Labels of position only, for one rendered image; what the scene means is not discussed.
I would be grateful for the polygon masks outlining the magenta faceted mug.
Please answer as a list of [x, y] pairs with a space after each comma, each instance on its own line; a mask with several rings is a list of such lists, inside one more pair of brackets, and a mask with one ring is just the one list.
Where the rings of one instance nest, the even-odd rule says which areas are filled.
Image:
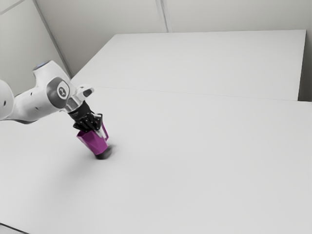
[[94, 131], [79, 131], [77, 138], [95, 155], [99, 156], [108, 149], [107, 140], [109, 138], [107, 131], [102, 124], [103, 138], [99, 138]]

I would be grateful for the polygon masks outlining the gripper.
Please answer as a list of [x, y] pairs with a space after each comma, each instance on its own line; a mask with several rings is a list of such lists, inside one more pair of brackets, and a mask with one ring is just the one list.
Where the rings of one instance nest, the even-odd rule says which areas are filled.
[[73, 127], [83, 131], [94, 131], [99, 138], [103, 138], [101, 113], [94, 113], [89, 105], [84, 101], [76, 110], [69, 112], [68, 115], [75, 121]]

